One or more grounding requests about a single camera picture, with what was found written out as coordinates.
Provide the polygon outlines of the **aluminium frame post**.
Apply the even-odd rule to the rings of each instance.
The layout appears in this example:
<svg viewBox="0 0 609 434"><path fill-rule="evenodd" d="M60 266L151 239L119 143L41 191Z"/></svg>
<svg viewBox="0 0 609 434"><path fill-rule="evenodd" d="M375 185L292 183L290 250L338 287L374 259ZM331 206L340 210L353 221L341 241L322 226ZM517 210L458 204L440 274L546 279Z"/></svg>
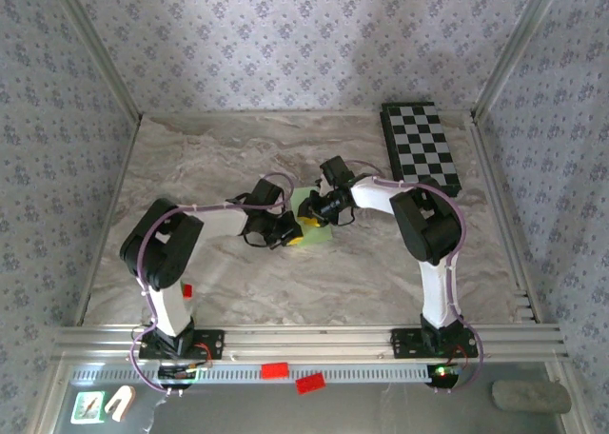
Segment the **aluminium frame post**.
<svg viewBox="0 0 609 434"><path fill-rule="evenodd" d="M114 65L102 38L89 18L85 6L80 0L58 0L58 2L76 30L91 61L106 82L118 106L132 123L138 125L141 120L141 112L131 97L119 70Z"/></svg>
<svg viewBox="0 0 609 434"><path fill-rule="evenodd" d="M486 119L553 2L554 0L528 0L525 4L497 65L472 108L472 119L476 124Z"/></svg>

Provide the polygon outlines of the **grey stone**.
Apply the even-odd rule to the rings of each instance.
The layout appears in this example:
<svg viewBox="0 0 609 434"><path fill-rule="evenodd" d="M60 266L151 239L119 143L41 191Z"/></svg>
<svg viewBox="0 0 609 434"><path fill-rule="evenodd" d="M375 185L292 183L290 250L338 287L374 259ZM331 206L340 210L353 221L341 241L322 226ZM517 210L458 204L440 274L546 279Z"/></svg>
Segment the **grey stone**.
<svg viewBox="0 0 609 434"><path fill-rule="evenodd" d="M491 396L498 409L508 412L566 414L572 407L568 390L557 382L495 381Z"/></svg>

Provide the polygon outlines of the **light green cloth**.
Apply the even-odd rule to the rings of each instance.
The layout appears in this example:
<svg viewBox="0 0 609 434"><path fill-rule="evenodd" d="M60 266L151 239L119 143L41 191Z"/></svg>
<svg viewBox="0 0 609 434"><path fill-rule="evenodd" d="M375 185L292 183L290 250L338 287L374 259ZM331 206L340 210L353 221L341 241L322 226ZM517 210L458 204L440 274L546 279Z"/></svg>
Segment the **light green cloth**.
<svg viewBox="0 0 609 434"><path fill-rule="evenodd" d="M316 190L315 187L297 187L290 198L291 210L294 212L297 224L301 227L303 236L294 244L295 247L305 247L321 244L332 239L330 227L314 227L307 224L298 217L298 208L308 198L309 193Z"/></svg>

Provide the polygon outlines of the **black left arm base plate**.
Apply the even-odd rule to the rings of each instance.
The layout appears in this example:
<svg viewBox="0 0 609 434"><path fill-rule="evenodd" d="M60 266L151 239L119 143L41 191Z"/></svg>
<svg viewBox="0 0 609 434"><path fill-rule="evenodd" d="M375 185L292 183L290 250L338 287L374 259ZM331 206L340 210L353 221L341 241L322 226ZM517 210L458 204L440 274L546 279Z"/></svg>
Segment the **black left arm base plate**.
<svg viewBox="0 0 609 434"><path fill-rule="evenodd" d="M220 360L223 356L225 332L221 329L191 328L178 336L167 336L158 329L147 333L141 341L141 360Z"/></svg>

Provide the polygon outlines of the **aluminium mounting rail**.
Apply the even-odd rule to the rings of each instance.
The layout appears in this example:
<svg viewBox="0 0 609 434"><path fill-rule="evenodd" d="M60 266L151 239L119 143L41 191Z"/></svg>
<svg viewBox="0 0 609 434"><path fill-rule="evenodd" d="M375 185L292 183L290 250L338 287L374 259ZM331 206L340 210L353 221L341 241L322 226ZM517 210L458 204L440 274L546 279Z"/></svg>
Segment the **aluminium mounting rail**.
<svg viewBox="0 0 609 434"><path fill-rule="evenodd" d="M239 364L287 361L374 363L393 359L391 325L225 326L222 360ZM550 362L568 357L560 328L549 324L478 325L488 362ZM61 356L74 361L124 361L132 325L65 327L56 338Z"/></svg>

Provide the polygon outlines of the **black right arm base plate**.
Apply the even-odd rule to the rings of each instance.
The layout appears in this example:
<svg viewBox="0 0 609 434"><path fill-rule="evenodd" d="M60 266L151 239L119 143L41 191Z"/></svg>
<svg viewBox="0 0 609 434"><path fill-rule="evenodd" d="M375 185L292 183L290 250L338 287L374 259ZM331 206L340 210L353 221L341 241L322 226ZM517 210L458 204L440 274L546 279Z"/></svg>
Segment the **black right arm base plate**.
<svg viewBox="0 0 609 434"><path fill-rule="evenodd" d="M423 328L394 328L390 344L396 359L448 359L462 350L467 358L478 358L479 350L469 329L438 332Z"/></svg>

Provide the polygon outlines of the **white u-shaped wooden piece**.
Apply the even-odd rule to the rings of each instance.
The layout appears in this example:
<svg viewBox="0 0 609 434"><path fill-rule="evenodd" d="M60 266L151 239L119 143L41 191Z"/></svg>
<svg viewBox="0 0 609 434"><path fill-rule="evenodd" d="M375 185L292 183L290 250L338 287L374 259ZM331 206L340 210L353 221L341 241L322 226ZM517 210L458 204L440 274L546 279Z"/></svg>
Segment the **white u-shaped wooden piece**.
<svg viewBox="0 0 609 434"><path fill-rule="evenodd" d="M120 386L104 406L105 413L109 415L114 422L122 422L125 419L135 396L136 391L133 386Z"/></svg>

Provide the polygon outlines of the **black and grey chessboard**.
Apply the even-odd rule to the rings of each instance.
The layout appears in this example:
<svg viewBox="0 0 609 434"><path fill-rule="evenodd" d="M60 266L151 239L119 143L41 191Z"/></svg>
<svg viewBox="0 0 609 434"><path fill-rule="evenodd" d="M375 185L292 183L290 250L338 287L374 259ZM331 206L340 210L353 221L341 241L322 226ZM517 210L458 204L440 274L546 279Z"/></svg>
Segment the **black and grey chessboard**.
<svg viewBox="0 0 609 434"><path fill-rule="evenodd" d="M435 104L384 103L380 118L393 179L431 178L446 195L457 197L462 185Z"/></svg>

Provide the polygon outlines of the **green and white sticker card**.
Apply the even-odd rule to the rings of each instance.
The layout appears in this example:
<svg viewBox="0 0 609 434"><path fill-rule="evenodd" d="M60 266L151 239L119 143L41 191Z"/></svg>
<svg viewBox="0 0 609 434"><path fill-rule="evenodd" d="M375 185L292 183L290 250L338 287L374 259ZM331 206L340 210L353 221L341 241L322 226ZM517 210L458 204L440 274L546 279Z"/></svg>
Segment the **green and white sticker card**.
<svg viewBox="0 0 609 434"><path fill-rule="evenodd" d="M70 423L101 424L105 420L105 391L79 391L75 397Z"/></svg>

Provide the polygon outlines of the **aluminium side rail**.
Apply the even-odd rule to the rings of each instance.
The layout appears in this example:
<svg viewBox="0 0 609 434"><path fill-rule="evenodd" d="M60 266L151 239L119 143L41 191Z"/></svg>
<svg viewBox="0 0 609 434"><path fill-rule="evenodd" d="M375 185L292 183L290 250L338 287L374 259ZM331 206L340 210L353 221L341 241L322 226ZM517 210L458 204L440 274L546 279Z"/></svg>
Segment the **aluminium side rail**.
<svg viewBox="0 0 609 434"><path fill-rule="evenodd" d="M487 197L493 210L494 220L500 236L503 252L508 264L508 272L516 287L519 318L523 323L543 324L540 301L529 273L521 245L521 236L512 221L511 204L501 187L501 171L496 167L484 141L484 134L472 115L468 116L467 127L472 147L479 161L481 175L485 183Z"/></svg>

